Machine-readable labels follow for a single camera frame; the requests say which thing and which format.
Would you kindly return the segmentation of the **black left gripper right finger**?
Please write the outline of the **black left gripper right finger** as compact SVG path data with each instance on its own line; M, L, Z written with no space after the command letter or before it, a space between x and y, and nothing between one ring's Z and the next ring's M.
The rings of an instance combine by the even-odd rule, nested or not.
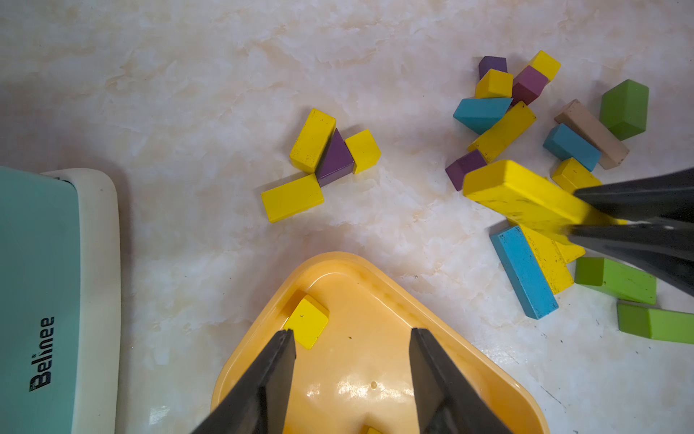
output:
M425 328L410 334L410 369L421 433L508 433Z

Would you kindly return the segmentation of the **yellow rectangular block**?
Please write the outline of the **yellow rectangular block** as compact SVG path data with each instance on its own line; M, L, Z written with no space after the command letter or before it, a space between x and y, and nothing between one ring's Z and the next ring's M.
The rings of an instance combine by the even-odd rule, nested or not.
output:
M292 165L307 174L313 174L335 129L334 117L313 108L290 152Z

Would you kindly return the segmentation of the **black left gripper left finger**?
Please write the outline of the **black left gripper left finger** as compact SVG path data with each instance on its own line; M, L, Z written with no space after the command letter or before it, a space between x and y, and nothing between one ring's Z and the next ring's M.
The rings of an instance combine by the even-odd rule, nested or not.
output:
M272 336L196 433L282 433L296 361L294 332Z

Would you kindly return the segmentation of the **yellow cube block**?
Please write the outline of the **yellow cube block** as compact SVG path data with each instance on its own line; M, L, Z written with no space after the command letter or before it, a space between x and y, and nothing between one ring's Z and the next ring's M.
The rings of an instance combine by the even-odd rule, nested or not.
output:
M368 129L349 137L345 144L354 159L354 175L376 166L381 158L381 150Z

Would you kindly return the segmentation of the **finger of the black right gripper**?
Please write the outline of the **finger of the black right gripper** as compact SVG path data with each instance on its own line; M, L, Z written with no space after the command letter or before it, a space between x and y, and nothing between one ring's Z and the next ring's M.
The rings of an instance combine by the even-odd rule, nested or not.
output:
M656 224L567 228L570 242L629 263L693 294L693 229Z
M614 218L693 222L693 169L578 189L575 197Z

